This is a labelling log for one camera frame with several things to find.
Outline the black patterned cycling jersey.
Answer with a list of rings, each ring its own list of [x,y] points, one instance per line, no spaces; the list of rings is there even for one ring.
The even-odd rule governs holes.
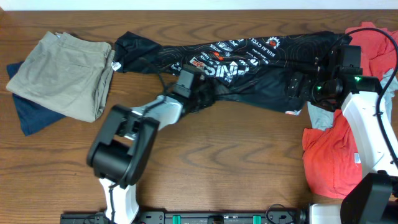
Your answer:
[[[119,73],[161,72],[178,76],[189,65],[199,69],[212,84],[217,100],[298,115],[305,101],[287,93],[294,74],[316,74],[316,61],[332,44],[348,44],[351,40],[343,34],[323,31],[163,46],[127,32],[114,44],[113,66]]]

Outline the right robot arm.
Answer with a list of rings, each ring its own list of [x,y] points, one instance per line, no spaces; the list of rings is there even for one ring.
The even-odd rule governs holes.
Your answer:
[[[316,73],[295,72],[287,94],[327,111],[341,110],[359,152],[362,180],[340,204],[313,204],[306,223],[397,223],[397,138],[383,111],[385,88],[363,75],[361,48],[333,47]]]

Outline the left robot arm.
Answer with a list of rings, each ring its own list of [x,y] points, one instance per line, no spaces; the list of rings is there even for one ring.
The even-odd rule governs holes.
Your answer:
[[[179,80],[140,107],[114,105],[98,131],[86,163],[99,178],[106,197],[109,223],[132,223],[139,211],[136,184],[143,174],[157,133],[189,113],[211,106],[214,82]]]

